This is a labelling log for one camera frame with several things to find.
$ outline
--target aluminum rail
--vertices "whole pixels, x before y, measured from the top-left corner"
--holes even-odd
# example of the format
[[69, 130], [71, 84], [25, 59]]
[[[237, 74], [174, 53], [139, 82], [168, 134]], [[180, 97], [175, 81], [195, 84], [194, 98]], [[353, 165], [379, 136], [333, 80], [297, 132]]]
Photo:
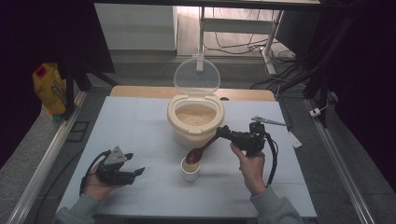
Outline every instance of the aluminum rail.
[[74, 122], [76, 121], [76, 118], [79, 114], [86, 95], [87, 93], [83, 91], [80, 91], [78, 93], [75, 100], [76, 107], [73, 114], [70, 116], [69, 120], [64, 121], [58, 132], [55, 134], [52, 142], [49, 145], [49, 148], [47, 149], [46, 154], [44, 155], [41, 162], [38, 164], [38, 167], [35, 170], [33, 177], [30, 179], [29, 184], [27, 185], [25, 191], [20, 197], [20, 200], [12, 211], [11, 216], [8, 218], [7, 224], [23, 223], [26, 219], [30, 209], [32, 208], [35, 198], [37, 197], [45, 180], [47, 179], [53, 163], [55, 162], [59, 152], [61, 151], [67, 135], [69, 134]]
[[[315, 103], [312, 100], [305, 100], [306, 107], [309, 110], [312, 110], [315, 107]], [[353, 206], [355, 207], [356, 213], [358, 217], [361, 219], [361, 223], [365, 224], [374, 224], [374, 218], [371, 215], [371, 212], [361, 195], [361, 191], [358, 189], [355, 181], [352, 178], [352, 175], [349, 173], [347, 166], [338, 151], [337, 146], [332, 140], [332, 136], [329, 133], [328, 129], [325, 129], [318, 119], [314, 118], [315, 125], [318, 129], [319, 135], [323, 140], [324, 145], [327, 148], [330, 158], [332, 159], [332, 163], [337, 170], [338, 175], [341, 178], [341, 181], [344, 184], [344, 188], [349, 195]]]

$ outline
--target small cup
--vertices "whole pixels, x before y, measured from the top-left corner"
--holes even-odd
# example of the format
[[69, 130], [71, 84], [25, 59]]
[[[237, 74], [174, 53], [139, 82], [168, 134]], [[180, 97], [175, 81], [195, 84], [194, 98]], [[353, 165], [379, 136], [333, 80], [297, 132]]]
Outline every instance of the small cup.
[[187, 164], [186, 158], [183, 158], [180, 167], [181, 176], [183, 176], [183, 179], [185, 179], [186, 181], [193, 182], [198, 178], [200, 169], [199, 162], [196, 162], [195, 164]]

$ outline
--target cable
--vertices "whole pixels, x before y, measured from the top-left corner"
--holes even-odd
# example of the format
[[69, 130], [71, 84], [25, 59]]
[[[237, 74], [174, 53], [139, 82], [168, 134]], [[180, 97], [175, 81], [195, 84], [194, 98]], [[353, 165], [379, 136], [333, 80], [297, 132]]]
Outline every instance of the cable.
[[[291, 73], [292, 72], [294, 72], [296, 69], [298, 69], [299, 67], [301, 67], [299, 64], [297, 64], [297, 63], [295, 63], [295, 66], [293, 66], [287, 73], [285, 73], [285, 74], [283, 74], [282, 76], [280, 76], [280, 78], [279, 79], [281, 79], [281, 80], [276, 80], [276, 81], [274, 81], [272, 84], [270, 84], [268, 87], [267, 87], [267, 89], [268, 90], [272, 90], [272, 86], [273, 85], [275, 85], [276, 83], [278, 83], [279, 81], [285, 81], [285, 82], [290, 82], [290, 79], [286, 79], [287, 77], [289, 77], [290, 75], [291, 75]], [[300, 76], [302, 73], [304, 72], [304, 69], [300, 72], [300, 73], [298, 73], [297, 75], [295, 75], [296, 77], [297, 76]]]
[[279, 146], [277, 145], [276, 141], [274, 141], [273, 139], [271, 139], [273, 141], [273, 143], [276, 146], [276, 155], [279, 153]]
[[245, 8], [244, 12], [247, 12], [247, 11], [248, 11], [248, 15], [245, 17], [245, 20], [246, 20], [247, 18], [250, 19], [251, 13], [253, 12], [253, 9], [246, 9], [246, 8]]
[[290, 52], [292, 52], [290, 49], [285, 49], [285, 50], [281, 50], [280, 52], [278, 52], [277, 53], [277, 56], [273, 56], [273, 59], [274, 59], [274, 62], [276, 62], [276, 63], [293, 63], [293, 61], [295, 60], [294, 58], [293, 59], [290, 59], [290, 60], [284, 60], [284, 59], [282, 59], [281, 57], [280, 57], [280, 54], [281, 53], [283, 53], [283, 52], [288, 52], [288, 51], [290, 51]]
[[[282, 74], [286, 73], [289, 69], [291, 69], [292, 66], [293, 66], [293, 64], [292, 64], [291, 66], [289, 66], [288, 68], [286, 68], [286, 70], [283, 71], [282, 73], [280, 73], [279, 75], [282, 75]], [[249, 89], [250, 89], [250, 90], [253, 90], [253, 87], [255, 87], [255, 86], [257, 86], [257, 85], [264, 84], [265, 82], [268, 82], [268, 81], [271, 81], [271, 79], [265, 79], [264, 81], [256, 82], [256, 83], [254, 83], [253, 85], [251, 85]]]
[[[220, 13], [220, 16], [223, 18], [223, 15], [221, 14], [221, 7], [219, 8], [219, 13]], [[213, 15], [213, 18], [215, 18], [215, 8], [214, 8], [214, 7], [212, 7], [212, 15]], [[215, 32], [215, 37], [216, 37], [216, 42], [218, 43], [219, 47], [224, 48], [224, 49], [248, 46], [248, 45], [250, 45], [250, 44], [257, 44], [257, 43], [261, 43], [261, 42], [264, 42], [264, 41], [267, 40], [267, 39], [264, 39], [264, 40], [259, 40], [259, 41], [256, 41], [256, 42], [251, 43], [251, 39], [252, 39], [252, 37], [253, 37], [253, 36], [252, 36], [247, 44], [231, 45], [231, 46], [222, 46], [222, 45], [220, 44], [220, 42], [219, 42], [219, 38], [218, 38], [218, 33], [217, 33], [217, 32]], [[230, 51], [225, 51], [225, 50], [221, 50], [221, 49], [210, 49], [210, 48], [208, 48], [207, 46], [205, 46], [205, 47], [206, 47], [207, 49], [209, 49], [209, 50], [217, 50], [217, 51], [221, 51], [221, 52], [224, 52], [224, 53], [230, 53], [230, 54], [244, 54], [244, 53], [249, 53], [249, 52], [251, 52], [251, 51], [247, 51], [247, 52], [241, 52], [241, 53], [232, 53], [232, 52], [230, 52]]]
[[82, 192], [84, 191], [84, 189], [85, 189], [85, 181], [86, 181], [87, 177], [90, 175], [90, 171], [91, 171], [92, 167], [96, 164], [96, 162], [97, 162], [101, 157], [103, 157], [103, 156], [108, 156], [108, 155], [110, 155], [110, 153], [111, 153], [111, 150], [104, 151], [104, 152], [102, 152], [101, 154], [99, 154], [99, 155], [93, 160], [93, 162], [91, 163], [90, 167], [89, 167], [88, 170], [87, 170], [87, 173], [85, 173], [84, 177], [82, 177], [82, 179], [81, 179], [81, 184], [80, 184], [80, 186], [79, 186], [79, 195], [80, 195], [80, 196], [81, 196], [81, 193], [82, 193]]
[[37, 213], [35, 214], [35, 220], [34, 223], [36, 224], [38, 221], [38, 215], [40, 214], [40, 210], [41, 207], [44, 204], [44, 201], [46, 201], [46, 198], [48, 197], [48, 195], [50, 194], [50, 191], [52, 190], [53, 186], [55, 185], [55, 183], [58, 181], [59, 177], [61, 176], [61, 174], [66, 170], [66, 168], [70, 165], [70, 163], [72, 163], [72, 161], [79, 155], [81, 154], [83, 150], [81, 150], [79, 153], [77, 153], [67, 164], [66, 166], [62, 169], [62, 171], [56, 176], [56, 178], [52, 181], [51, 185], [49, 186], [49, 189], [47, 190], [47, 192], [44, 194], [43, 200], [41, 201], [40, 205], [37, 208]]
[[280, 85], [277, 87], [277, 92], [276, 92], [276, 96], [275, 96], [275, 101], [276, 101], [276, 98], [277, 98], [277, 94], [279, 93], [279, 89], [280, 89]]
[[320, 54], [320, 52], [323, 50], [323, 47], [337, 34], [339, 29], [341, 28], [341, 22], [339, 22], [337, 25], [334, 25], [334, 27], [335, 28], [333, 28], [330, 31], [326, 39], [324, 39], [319, 45], [317, 45], [316, 48], [312, 50], [309, 54], [306, 54], [298, 59], [293, 59], [293, 60], [284, 60], [281, 58], [277, 58], [277, 60], [287, 63], [300, 63], [300, 64], [310, 63], [310, 61], [315, 60], [317, 58], [318, 54]]
[[327, 100], [327, 104], [323, 108], [321, 108], [319, 111], [326, 109], [328, 105], [329, 105], [329, 100]]
[[271, 87], [272, 87], [273, 85], [275, 85], [276, 83], [278, 83], [279, 81], [290, 82], [288, 79], [286, 79], [286, 77], [290, 76], [290, 74], [291, 74], [294, 70], [296, 70], [299, 66], [300, 66], [300, 65], [297, 64], [297, 63], [292, 64], [292, 65], [289, 67], [288, 71], [279, 74], [280, 77], [272, 77], [271, 75], [269, 75], [267, 69], [265, 68], [265, 73], [267, 74], [267, 76], [275, 80], [273, 83], [271, 83], [271, 84], [267, 87], [267, 90], [270, 90]]

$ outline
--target gray sleeve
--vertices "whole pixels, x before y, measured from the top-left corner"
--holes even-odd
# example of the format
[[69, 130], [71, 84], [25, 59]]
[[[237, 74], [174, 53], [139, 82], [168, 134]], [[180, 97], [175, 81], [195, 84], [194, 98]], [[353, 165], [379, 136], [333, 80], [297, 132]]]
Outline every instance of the gray sleeve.
[[92, 197], [81, 194], [71, 209], [61, 208], [52, 220], [52, 224], [94, 224], [92, 218], [99, 209], [100, 203]]
[[279, 199], [269, 187], [259, 195], [250, 198], [259, 212], [258, 223], [303, 223], [289, 199]]

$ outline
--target table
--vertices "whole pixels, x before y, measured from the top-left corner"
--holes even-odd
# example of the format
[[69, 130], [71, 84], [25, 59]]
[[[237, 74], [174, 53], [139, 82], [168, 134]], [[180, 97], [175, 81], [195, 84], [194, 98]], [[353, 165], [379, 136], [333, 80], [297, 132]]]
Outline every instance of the table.
[[[100, 152], [120, 146], [124, 153], [134, 153], [121, 170], [134, 171], [141, 167], [146, 170], [132, 185], [113, 191], [103, 201], [98, 214], [161, 218], [256, 217], [257, 212], [248, 199], [249, 192], [238, 170], [239, 161], [231, 152], [228, 140], [218, 140], [205, 151], [200, 161], [201, 175], [195, 182], [182, 179], [179, 165], [190, 150], [176, 143], [166, 120], [169, 97], [175, 93], [176, 88], [167, 87], [115, 87], [105, 100], [59, 208], [70, 207], [77, 201], [80, 179], [92, 160]], [[280, 107], [269, 91], [220, 89], [216, 94], [231, 100], [223, 102], [226, 114], [223, 124], [232, 130], [248, 132], [250, 118], [255, 115], [284, 122]], [[287, 196], [303, 217], [315, 217], [286, 127], [266, 125], [266, 131], [279, 145], [274, 191], [280, 197]], [[264, 153], [267, 161], [271, 161], [268, 145]], [[266, 163], [264, 179], [268, 178], [271, 165], [271, 162]]]

